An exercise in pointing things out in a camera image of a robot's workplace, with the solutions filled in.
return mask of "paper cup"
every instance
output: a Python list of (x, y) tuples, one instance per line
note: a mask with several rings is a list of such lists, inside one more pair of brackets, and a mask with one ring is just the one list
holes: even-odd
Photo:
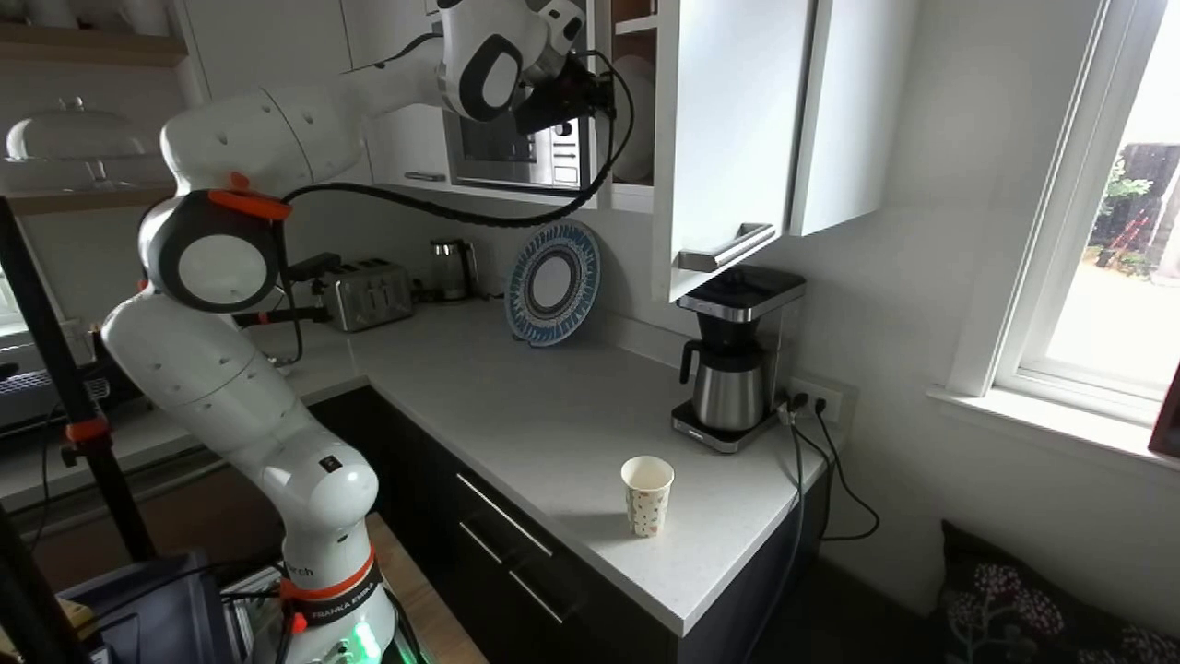
[(626, 523), (650, 539), (665, 529), (675, 470), (665, 459), (626, 459), (621, 470), (626, 487)]

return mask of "window sill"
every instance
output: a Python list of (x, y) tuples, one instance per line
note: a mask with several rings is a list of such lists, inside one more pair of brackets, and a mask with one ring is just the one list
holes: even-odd
[(933, 397), (955, 405), (958, 412), (980, 417), (992, 427), (998, 426), (1007, 435), (1019, 440), (1066, 443), (1074, 450), (1097, 450), (1108, 460), (1180, 471), (1180, 459), (1161, 459), (1147, 450), (1152, 427), (1132, 421), (1074, 408), (1049, 397), (1028, 397), (1019, 390), (987, 390), (985, 397), (933, 390)]

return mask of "black cabinet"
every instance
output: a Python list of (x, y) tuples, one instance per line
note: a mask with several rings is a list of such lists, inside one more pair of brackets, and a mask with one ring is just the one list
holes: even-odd
[(821, 478), (808, 496), (800, 549), (792, 512), (677, 640), (375, 390), (343, 395), (319, 417), (364, 450), (385, 485), (385, 519), (493, 664), (745, 662), (762, 615), (815, 557), (827, 519)]

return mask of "microwave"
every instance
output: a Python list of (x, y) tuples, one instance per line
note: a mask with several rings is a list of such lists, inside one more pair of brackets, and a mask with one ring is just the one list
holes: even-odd
[(520, 134), (513, 113), (503, 113), (493, 123), (445, 113), (445, 159), (454, 185), (568, 197), (590, 185), (585, 154), (585, 119)]

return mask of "plate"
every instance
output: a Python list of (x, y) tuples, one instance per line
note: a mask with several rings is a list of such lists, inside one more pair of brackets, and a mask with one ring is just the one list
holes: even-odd
[(505, 317), (523, 347), (557, 347), (595, 309), (600, 285), (596, 237), (584, 221), (543, 230), (515, 257)]

